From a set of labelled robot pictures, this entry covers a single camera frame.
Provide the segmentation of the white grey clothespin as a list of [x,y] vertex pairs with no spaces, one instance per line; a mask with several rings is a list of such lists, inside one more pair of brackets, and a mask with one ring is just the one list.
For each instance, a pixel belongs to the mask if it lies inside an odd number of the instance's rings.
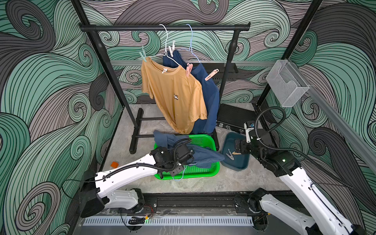
[[228,149],[228,152],[226,153],[226,156],[227,156],[229,159],[231,159],[232,161],[235,160],[235,158],[234,158],[234,156],[233,156],[233,154],[232,154],[232,151],[231,151],[230,149]]

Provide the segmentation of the light blue t-shirt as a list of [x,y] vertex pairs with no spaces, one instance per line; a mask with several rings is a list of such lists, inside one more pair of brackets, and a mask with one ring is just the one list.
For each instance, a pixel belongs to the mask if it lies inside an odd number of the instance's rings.
[[[172,149],[177,141],[189,137],[184,135],[176,136],[174,134],[162,133],[158,130],[155,130],[153,134],[154,141],[157,144],[157,146],[166,147],[169,149]],[[187,147],[193,149],[194,160],[192,164],[194,164],[198,168],[211,168],[213,163],[225,160],[225,156],[223,154],[211,150],[208,147],[200,147],[192,144],[187,144]]]

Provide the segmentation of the tan yellow t-shirt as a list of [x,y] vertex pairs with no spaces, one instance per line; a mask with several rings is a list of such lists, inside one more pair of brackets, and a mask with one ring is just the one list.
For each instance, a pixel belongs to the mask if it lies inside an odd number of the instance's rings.
[[142,61],[142,92],[154,99],[168,124],[189,134],[198,119],[207,119],[202,85],[182,66],[165,67],[147,57]]

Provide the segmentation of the white wire hanger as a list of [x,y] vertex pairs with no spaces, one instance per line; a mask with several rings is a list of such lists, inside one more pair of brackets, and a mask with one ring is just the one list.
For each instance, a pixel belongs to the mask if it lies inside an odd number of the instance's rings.
[[166,29],[165,25],[164,24],[158,24],[158,26],[161,26],[164,31],[165,31],[165,42],[164,42],[164,56],[168,59],[170,59],[171,61],[173,61],[177,66],[179,66],[179,64],[173,59],[171,58],[169,55],[168,55],[168,52],[167,52],[167,42],[168,42],[168,30]]

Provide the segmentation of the light blue wire hanger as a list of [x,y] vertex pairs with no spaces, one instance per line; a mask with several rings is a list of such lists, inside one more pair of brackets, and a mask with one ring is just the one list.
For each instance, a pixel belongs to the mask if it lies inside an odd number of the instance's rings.
[[185,171],[186,171],[186,169],[187,169],[188,167],[191,167],[191,166],[196,166],[196,163],[192,163],[192,164],[185,165],[185,166],[184,166],[184,169],[183,169],[183,171],[182,171],[182,176],[181,176],[181,178],[180,178],[180,179],[175,179],[174,176],[172,176],[172,180],[174,180],[174,181],[176,181],[176,182],[179,182],[179,181],[181,181],[182,179],[184,179],[184,175],[185,175]]

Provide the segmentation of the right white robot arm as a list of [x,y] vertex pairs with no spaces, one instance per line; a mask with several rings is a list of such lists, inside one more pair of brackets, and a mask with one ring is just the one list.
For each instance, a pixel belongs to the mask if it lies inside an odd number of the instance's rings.
[[364,235],[366,232],[362,226],[351,223],[320,192],[293,154],[298,153],[318,168],[320,165],[299,150],[271,147],[262,141],[258,123],[263,114],[261,111],[254,121],[244,123],[246,139],[235,141],[234,153],[250,154],[256,158],[292,190],[309,215],[279,201],[262,188],[249,195],[250,211],[259,214],[259,220],[264,220],[269,213],[301,235]]

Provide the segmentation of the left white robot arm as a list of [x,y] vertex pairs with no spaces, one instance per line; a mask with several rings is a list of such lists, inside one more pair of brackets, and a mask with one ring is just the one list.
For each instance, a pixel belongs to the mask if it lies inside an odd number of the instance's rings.
[[85,171],[78,194],[80,216],[87,218],[105,208],[140,211],[145,204],[142,191],[121,191],[120,188],[144,177],[164,172],[176,175],[183,171],[183,165],[193,159],[194,151],[187,146],[191,142],[192,139],[184,138],[178,140],[171,149],[157,147],[144,157],[114,170]]

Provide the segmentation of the dark teal plastic bin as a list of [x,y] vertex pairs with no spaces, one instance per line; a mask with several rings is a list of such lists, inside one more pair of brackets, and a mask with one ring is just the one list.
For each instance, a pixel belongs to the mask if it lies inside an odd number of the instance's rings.
[[228,149],[230,149],[232,152],[235,150],[235,140],[240,139],[240,140],[245,140],[246,137],[244,135],[241,135],[239,133],[235,132],[230,132],[227,134],[224,145],[222,148],[222,154],[225,156],[224,161],[221,161],[221,164],[224,167],[227,167],[231,170],[234,171],[243,171],[247,169],[248,163],[249,163],[249,154],[242,154],[242,155],[233,155],[235,160],[232,161],[226,156],[226,153],[228,152]]

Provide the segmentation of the green plastic basket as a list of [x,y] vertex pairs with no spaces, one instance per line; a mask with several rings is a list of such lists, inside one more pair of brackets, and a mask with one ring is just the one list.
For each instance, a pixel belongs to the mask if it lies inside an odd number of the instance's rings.
[[[173,158],[171,164],[175,165],[175,168],[172,169],[171,171],[168,171],[168,172],[157,173],[155,175],[155,177],[157,179],[159,179],[159,180],[172,180],[173,176],[174,176],[175,179],[181,178],[182,171],[183,171],[185,165],[177,163],[177,161],[175,160],[175,158],[173,156],[173,150],[178,145],[192,144],[192,145],[197,145],[197,146],[200,146],[200,147],[208,147],[209,149],[217,152],[214,139],[212,137],[210,137],[209,135],[196,134],[196,135],[184,135],[184,136],[189,136],[189,137],[186,138],[186,139],[182,139],[182,140],[177,141],[174,144],[172,149],[167,148],[168,151],[170,152],[172,158]],[[188,167],[186,169],[184,179],[212,177],[212,176],[215,176],[219,172],[219,169],[220,169],[220,163],[219,162],[213,163],[211,165],[211,168],[198,168],[196,166],[191,166],[191,167]]]

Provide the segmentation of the black case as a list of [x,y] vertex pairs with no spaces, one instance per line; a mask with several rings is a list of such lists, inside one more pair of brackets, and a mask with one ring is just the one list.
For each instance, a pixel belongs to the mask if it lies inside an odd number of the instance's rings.
[[216,126],[244,134],[244,124],[247,121],[254,122],[256,116],[257,114],[255,111],[238,108],[228,104],[220,104]]

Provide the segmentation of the orange small cube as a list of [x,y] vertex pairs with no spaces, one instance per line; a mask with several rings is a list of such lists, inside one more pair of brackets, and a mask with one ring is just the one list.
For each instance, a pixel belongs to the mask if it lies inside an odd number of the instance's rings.
[[118,168],[119,167],[119,163],[118,162],[112,162],[111,163],[111,167],[112,168]]

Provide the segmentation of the pink white clothespin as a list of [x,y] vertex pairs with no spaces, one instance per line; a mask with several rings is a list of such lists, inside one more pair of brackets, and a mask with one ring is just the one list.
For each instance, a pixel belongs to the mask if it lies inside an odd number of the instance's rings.
[[205,80],[210,80],[213,76],[215,76],[219,72],[219,69],[214,69],[208,76],[206,76]]

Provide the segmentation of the dark navy t-shirt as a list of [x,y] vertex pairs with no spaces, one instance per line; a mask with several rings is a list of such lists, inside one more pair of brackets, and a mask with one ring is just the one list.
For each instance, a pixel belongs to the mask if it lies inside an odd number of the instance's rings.
[[[183,60],[178,51],[173,52],[173,59],[178,62],[184,69],[187,68],[187,63]],[[178,67],[172,59],[163,56],[163,66],[176,68]],[[212,79],[205,80],[209,75],[203,64],[193,66],[191,74],[201,83],[203,98],[207,110],[207,119],[198,119],[195,121],[191,134],[212,133],[215,130],[217,114],[219,110],[219,90]]]

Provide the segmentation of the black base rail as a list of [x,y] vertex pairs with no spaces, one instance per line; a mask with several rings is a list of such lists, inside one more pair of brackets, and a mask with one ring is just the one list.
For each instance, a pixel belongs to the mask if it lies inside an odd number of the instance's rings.
[[81,217],[90,217],[110,208],[113,211],[126,214],[156,214],[163,210],[173,209],[230,209],[236,213],[250,215],[263,214],[257,210],[255,192],[226,192],[226,193],[141,193],[134,189],[126,195],[130,199],[130,205],[125,200],[104,199],[98,197],[95,192],[78,193]]

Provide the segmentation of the clear mesh wall holder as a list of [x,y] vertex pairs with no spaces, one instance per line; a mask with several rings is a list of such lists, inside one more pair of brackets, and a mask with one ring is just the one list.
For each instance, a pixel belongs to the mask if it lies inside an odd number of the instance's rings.
[[293,107],[309,90],[304,75],[295,63],[287,59],[276,61],[266,81],[284,108]]

